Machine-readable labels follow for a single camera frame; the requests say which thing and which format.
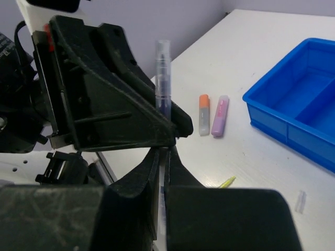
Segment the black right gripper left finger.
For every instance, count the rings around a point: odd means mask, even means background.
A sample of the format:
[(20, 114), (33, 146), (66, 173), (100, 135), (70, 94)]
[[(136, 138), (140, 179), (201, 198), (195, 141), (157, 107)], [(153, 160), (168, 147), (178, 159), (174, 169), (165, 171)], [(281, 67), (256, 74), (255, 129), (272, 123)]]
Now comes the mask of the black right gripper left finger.
[(110, 186), (1, 188), (1, 250), (151, 250), (159, 151)]

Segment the yellow pen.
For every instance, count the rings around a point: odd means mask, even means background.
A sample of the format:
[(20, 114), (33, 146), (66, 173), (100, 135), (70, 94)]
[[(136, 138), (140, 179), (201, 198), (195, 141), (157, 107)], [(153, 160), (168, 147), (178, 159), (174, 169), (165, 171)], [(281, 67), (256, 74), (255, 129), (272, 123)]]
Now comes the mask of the yellow pen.
[(218, 188), (228, 188), (232, 185), (232, 183), (235, 181), (236, 176), (232, 176), (229, 179), (227, 179), (225, 182), (223, 182)]

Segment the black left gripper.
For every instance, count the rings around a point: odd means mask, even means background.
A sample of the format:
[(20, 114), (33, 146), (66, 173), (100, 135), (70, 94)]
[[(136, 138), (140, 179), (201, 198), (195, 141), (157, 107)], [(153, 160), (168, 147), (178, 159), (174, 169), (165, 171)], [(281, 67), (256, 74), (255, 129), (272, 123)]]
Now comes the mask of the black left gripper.
[(93, 27), (59, 15), (32, 39), (54, 148), (72, 144), (99, 152), (175, 144), (176, 126), (156, 109), (153, 82), (122, 79), (130, 64), (139, 66), (121, 26)]

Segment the clear pen cap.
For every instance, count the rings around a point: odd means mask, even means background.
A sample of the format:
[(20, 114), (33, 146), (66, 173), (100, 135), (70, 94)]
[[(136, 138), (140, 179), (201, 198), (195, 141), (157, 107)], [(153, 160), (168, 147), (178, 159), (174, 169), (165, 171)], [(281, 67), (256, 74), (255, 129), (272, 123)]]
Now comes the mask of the clear pen cap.
[(294, 207), (295, 212), (297, 212), (299, 214), (303, 214), (304, 213), (306, 199), (307, 199), (306, 192), (301, 190), (299, 192), (299, 195), (297, 197), (297, 201), (295, 203), (295, 207)]

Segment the dark blue pen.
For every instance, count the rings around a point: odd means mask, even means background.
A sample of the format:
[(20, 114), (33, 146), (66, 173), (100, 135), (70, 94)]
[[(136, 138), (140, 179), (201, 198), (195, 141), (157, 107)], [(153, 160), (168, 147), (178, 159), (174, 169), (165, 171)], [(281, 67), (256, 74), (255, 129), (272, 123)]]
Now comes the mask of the dark blue pen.
[[(155, 103), (157, 110), (168, 120), (171, 119), (171, 56), (170, 41), (159, 40), (156, 46)], [(166, 209), (164, 198), (165, 156), (160, 159), (159, 171), (159, 210), (158, 238), (155, 247), (167, 250), (166, 247)]]

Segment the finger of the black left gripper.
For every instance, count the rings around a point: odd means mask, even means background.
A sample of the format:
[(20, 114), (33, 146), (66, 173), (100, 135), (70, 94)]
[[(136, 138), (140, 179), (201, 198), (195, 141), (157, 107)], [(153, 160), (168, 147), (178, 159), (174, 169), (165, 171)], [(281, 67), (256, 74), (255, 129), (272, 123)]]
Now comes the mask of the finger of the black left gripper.
[(139, 67), (130, 64), (124, 70), (122, 79), (134, 88), (144, 99), (162, 113), (176, 126), (176, 137), (186, 138), (193, 133), (193, 124), (190, 116), (181, 110), (171, 99), (171, 57), (169, 47), (156, 48), (156, 76), (152, 83)]

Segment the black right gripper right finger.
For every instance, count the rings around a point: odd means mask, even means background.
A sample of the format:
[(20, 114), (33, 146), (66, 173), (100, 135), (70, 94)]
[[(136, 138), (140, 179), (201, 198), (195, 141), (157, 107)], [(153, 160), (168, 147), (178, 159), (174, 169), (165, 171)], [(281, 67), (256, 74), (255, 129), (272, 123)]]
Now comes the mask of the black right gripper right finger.
[(165, 162), (168, 250), (301, 250), (291, 211), (276, 190), (206, 188), (177, 149)]

